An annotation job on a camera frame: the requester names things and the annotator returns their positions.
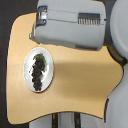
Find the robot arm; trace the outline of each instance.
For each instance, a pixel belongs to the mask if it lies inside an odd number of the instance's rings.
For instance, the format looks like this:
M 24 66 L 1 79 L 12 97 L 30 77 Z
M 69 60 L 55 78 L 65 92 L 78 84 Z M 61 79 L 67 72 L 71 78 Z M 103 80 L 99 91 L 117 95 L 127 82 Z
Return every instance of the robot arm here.
M 40 0 L 30 38 L 38 43 L 100 50 L 104 43 L 105 6 L 90 0 Z
M 128 60 L 128 1 L 118 0 L 113 8 L 110 30 L 118 53 Z M 119 85 L 107 98 L 105 128 L 128 127 L 128 64 Z

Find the wooden surface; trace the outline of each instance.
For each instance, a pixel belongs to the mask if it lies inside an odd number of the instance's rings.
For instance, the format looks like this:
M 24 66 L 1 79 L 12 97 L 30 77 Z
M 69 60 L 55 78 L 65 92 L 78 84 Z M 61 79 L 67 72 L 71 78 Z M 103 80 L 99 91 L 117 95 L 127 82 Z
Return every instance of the wooden surface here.
M 104 47 L 100 52 L 80 51 L 61 46 L 38 45 L 29 40 L 35 14 L 19 17 L 13 24 L 7 64 L 7 115 L 12 124 L 40 116 L 78 111 L 103 117 L 107 95 L 122 77 L 122 68 Z M 35 47 L 49 51 L 54 77 L 43 93 L 32 92 L 25 84 L 23 65 Z

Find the wooden board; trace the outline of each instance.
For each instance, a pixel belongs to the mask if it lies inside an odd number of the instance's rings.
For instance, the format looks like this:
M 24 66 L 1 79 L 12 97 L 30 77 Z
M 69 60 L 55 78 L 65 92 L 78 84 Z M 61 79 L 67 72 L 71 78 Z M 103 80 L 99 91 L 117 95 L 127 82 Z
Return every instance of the wooden board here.
M 36 14 L 19 17 L 13 24 L 7 64 L 7 115 L 12 124 L 61 111 L 78 111 L 103 117 L 107 95 L 122 77 L 122 68 L 109 55 L 61 46 L 39 45 L 29 40 Z M 23 65 L 35 47 L 49 51 L 54 77 L 43 93 L 32 92 L 25 84 Z

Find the gray plastic part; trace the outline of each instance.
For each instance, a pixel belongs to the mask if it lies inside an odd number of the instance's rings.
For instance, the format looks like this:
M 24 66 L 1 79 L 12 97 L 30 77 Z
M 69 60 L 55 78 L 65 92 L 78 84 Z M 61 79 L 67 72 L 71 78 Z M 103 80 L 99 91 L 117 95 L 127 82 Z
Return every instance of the gray plastic part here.
M 74 128 L 74 113 L 59 113 L 58 128 Z
M 104 128 L 103 120 L 91 115 L 80 114 L 81 128 Z M 58 128 L 75 128 L 73 112 L 58 113 Z M 52 115 L 38 118 L 29 123 L 29 128 L 52 128 Z
M 81 114 L 81 128 L 103 128 L 103 120 L 87 114 Z
M 105 128 L 128 128 L 128 64 L 120 84 L 108 96 Z
M 38 26 L 34 41 L 71 48 L 100 50 L 104 43 L 106 12 L 102 2 L 92 0 L 39 0 L 47 6 L 47 22 Z M 78 24 L 79 13 L 100 14 L 101 24 Z
M 113 44 L 111 32 L 110 32 L 110 17 L 115 2 L 116 0 L 104 0 L 104 4 L 106 7 L 106 30 L 105 30 L 105 38 L 104 38 L 105 46 L 110 46 Z
M 128 60 L 128 0 L 117 0 L 115 3 L 110 28 L 116 50 Z

